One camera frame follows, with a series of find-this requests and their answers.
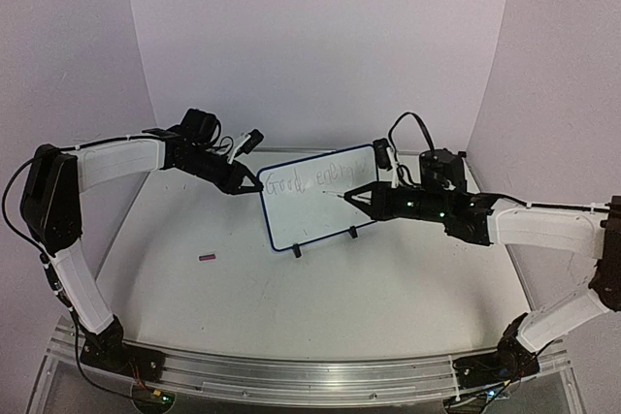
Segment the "white marker pen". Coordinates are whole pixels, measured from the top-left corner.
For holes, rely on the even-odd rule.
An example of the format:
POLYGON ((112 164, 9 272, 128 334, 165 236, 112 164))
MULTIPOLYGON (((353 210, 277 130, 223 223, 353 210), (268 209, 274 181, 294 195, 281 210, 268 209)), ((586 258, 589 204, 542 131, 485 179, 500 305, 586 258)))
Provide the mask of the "white marker pen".
POLYGON ((344 194, 335 191, 323 191, 323 194, 344 200, 344 194))

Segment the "blue framed small whiteboard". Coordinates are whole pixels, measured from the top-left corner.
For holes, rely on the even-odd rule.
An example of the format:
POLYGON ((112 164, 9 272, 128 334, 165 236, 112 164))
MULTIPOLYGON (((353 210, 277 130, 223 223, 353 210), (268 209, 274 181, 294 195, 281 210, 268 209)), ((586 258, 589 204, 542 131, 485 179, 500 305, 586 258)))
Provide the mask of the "blue framed small whiteboard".
POLYGON ((344 193, 379 180, 374 149, 368 143, 264 167, 258 177, 264 184, 261 205, 276 252, 374 223, 345 200, 323 194, 344 193))

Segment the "magenta marker cap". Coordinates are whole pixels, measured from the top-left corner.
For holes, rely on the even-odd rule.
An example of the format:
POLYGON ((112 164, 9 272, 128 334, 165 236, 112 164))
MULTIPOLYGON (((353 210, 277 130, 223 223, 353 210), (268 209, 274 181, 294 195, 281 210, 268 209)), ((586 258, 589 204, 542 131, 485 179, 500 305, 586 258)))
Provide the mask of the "magenta marker cap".
POLYGON ((205 262, 205 261, 214 260, 215 258, 216 258, 215 254, 206 254, 206 255, 199 256, 198 259, 200 262, 205 262))

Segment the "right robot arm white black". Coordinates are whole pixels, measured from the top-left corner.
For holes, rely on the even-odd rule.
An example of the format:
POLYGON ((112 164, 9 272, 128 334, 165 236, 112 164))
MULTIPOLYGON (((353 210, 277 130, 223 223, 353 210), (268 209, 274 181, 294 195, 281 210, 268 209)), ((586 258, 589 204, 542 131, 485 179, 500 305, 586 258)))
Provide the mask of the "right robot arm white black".
POLYGON ((507 194, 470 192, 464 156, 446 149, 419 156, 419 179, 398 162, 393 149, 376 152, 389 181, 373 181, 343 197, 374 221, 418 220, 442 225, 445 234, 478 246, 542 249, 574 254, 594 263, 584 279, 555 303, 516 317, 496 348, 455 361, 459 382, 510 383, 539 371, 539 355, 555 339, 620 309, 620 199, 591 206, 521 201, 507 194))

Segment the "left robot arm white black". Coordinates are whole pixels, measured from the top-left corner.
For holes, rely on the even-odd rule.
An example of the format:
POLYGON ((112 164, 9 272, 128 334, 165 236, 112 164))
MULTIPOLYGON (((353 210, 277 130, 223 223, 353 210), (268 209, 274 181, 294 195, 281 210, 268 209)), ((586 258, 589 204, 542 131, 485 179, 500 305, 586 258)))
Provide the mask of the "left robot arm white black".
POLYGON ((119 318, 100 292, 83 254, 82 193, 117 178, 170 169, 226 195, 259 193, 262 182, 238 158, 263 139, 253 129, 226 143, 215 114, 190 109, 168 129, 67 147, 42 144, 20 167, 27 174, 19 204, 27 230, 19 237, 39 250, 52 292, 85 338, 80 364, 155 382, 165 359, 160 351, 125 341, 119 318))

